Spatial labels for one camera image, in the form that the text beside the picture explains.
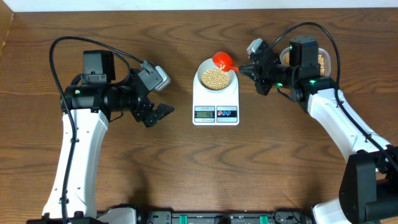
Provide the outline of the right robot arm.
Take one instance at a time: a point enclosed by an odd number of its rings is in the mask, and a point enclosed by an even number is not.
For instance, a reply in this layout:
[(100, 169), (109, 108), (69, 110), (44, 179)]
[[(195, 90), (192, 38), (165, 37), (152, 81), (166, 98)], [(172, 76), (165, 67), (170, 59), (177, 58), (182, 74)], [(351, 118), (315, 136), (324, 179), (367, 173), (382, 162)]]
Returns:
[(290, 40), (284, 65), (262, 39), (247, 49), (251, 63), (239, 72), (266, 95), (289, 88), (287, 98), (317, 120), (346, 161), (337, 199), (312, 207), (313, 223), (373, 223), (397, 216), (397, 148), (377, 135), (345, 100), (338, 84), (321, 74), (318, 42), (310, 36)]

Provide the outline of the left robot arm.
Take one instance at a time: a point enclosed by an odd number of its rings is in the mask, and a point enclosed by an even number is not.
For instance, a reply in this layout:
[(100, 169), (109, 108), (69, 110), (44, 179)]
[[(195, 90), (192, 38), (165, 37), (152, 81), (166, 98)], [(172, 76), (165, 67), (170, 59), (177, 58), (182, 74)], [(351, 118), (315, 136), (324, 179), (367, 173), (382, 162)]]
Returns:
[(55, 182), (36, 223), (145, 223), (143, 212), (118, 205), (99, 215), (95, 188), (104, 135), (111, 113), (129, 111), (138, 122), (153, 127), (174, 111), (172, 106), (155, 107), (148, 94), (161, 91), (170, 78), (160, 67), (141, 62), (141, 70), (127, 70), (124, 80), (115, 82), (114, 57), (108, 50), (86, 50), (83, 73), (65, 90), (61, 100), (63, 141)]

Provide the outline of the red measuring scoop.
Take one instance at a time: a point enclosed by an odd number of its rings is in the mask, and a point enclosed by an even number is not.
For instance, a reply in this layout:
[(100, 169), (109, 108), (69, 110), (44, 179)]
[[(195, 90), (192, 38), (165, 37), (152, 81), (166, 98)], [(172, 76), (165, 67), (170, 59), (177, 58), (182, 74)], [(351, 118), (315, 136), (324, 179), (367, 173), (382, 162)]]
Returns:
[(226, 65), (226, 71), (228, 72), (230, 70), (233, 70), (234, 72), (238, 72), (238, 67), (234, 66), (233, 59), (225, 52), (217, 52), (214, 54), (212, 57), (213, 63), (220, 68), (220, 64), (223, 63)]

